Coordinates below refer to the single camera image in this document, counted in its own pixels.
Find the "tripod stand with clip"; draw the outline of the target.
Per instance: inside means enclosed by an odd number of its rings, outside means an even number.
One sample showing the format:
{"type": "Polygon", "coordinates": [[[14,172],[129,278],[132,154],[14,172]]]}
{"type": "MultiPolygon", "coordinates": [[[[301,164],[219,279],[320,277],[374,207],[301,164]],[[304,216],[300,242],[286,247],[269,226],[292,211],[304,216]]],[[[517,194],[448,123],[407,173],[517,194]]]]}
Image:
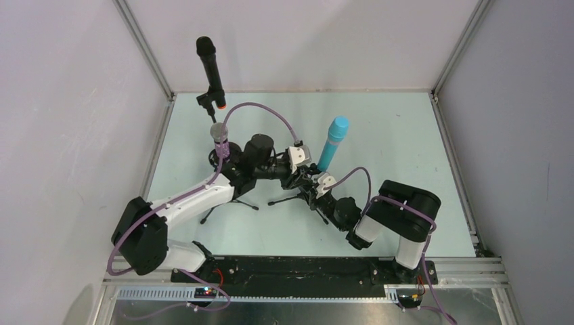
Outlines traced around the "tripod stand with clip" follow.
{"type": "MultiPolygon", "coordinates": [[[[316,178],[317,178],[318,175],[313,176],[313,181],[316,180],[316,178]]],[[[287,197],[287,198],[283,198],[283,199],[279,199],[279,200],[269,201],[269,202],[267,203],[267,205],[268,205],[268,206],[273,206],[273,205],[276,205],[276,204],[279,204],[279,203],[282,203],[282,202],[286,202],[286,201],[289,201],[289,200],[296,200],[296,199],[303,200],[305,203],[307,203],[306,200],[305,200],[305,191],[308,191],[308,190],[311,190],[311,189],[315,189],[315,187],[316,187],[316,185],[314,185],[314,184],[313,184],[310,188],[300,187],[300,188],[298,188],[298,189],[295,189],[295,190],[298,190],[299,192],[298,192],[297,194],[295,194],[294,196],[287,197]]],[[[322,217],[320,214],[319,214],[319,216],[320,216],[321,220],[322,220],[326,225],[329,224],[329,221],[328,221],[327,218],[322,217]]]]}

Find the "blue toy microphone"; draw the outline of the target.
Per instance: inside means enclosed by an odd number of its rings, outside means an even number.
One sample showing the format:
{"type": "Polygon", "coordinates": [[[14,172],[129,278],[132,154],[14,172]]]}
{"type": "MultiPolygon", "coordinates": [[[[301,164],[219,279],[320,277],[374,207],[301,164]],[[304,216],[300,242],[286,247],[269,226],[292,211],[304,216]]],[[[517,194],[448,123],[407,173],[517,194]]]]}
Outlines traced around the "blue toy microphone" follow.
{"type": "Polygon", "coordinates": [[[317,168],[319,171],[325,172],[328,170],[339,144],[347,135],[349,125],[349,120],[345,116],[337,116],[331,122],[328,128],[326,142],[317,162],[317,168]]]}

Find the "purple glitter microphone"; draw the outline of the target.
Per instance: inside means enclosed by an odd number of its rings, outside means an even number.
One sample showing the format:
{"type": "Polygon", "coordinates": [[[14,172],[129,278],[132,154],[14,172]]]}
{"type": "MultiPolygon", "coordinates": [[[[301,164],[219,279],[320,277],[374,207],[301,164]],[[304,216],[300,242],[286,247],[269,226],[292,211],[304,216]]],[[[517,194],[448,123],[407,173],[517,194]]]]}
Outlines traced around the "purple glitter microphone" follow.
{"type": "Polygon", "coordinates": [[[214,123],[210,128],[210,135],[214,141],[217,157],[227,159],[230,155],[227,126],[220,122],[214,123]]]}

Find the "black microphone orange end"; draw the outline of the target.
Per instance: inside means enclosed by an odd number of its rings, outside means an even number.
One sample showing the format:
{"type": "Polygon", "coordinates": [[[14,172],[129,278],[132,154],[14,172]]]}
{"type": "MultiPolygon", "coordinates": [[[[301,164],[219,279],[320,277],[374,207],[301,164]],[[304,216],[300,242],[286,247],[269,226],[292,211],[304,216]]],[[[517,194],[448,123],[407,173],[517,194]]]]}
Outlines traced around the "black microphone orange end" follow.
{"type": "Polygon", "coordinates": [[[213,102],[217,108],[225,108],[227,105],[217,66],[216,48],[212,40],[207,36],[199,37],[196,40],[196,53],[202,61],[208,80],[208,91],[199,95],[197,100],[198,103],[212,115],[215,113],[213,102]]]}

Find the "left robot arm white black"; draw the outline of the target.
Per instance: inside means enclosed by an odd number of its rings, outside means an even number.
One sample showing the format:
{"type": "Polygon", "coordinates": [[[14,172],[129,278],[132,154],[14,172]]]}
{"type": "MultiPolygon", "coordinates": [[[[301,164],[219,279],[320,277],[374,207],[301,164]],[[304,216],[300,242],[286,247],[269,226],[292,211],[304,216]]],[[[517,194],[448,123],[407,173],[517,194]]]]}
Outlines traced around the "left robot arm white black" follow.
{"type": "Polygon", "coordinates": [[[141,196],[130,200],[112,233],[115,252],[139,276],[159,267],[194,272],[208,259],[208,250],[199,242],[180,243],[168,238],[169,231],[184,221],[227,204],[251,191],[260,179],[279,179],[284,188],[305,174],[311,162],[302,142],[277,153],[273,140],[256,134],[241,148],[229,141],[211,152],[215,172],[191,189],[156,202],[141,196]]]}

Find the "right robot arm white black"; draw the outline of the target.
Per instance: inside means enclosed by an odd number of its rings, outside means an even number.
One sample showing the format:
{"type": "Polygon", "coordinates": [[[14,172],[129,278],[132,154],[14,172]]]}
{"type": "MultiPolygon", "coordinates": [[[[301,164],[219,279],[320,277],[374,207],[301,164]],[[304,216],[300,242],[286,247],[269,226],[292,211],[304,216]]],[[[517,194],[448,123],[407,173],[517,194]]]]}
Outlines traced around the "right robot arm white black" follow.
{"type": "Polygon", "coordinates": [[[368,248],[384,229],[399,236],[394,257],[399,269],[417,270],[427,241],[436,229],[435,220],[442,205],[432,192],[386,180],[378,195],[369,199],[365,208],[357,206],[355,199],[336,199],[318,186],[302,188],[309,208],[316,210],[328,223],[346,232],[349,244],[361,250],[368,248]]]}

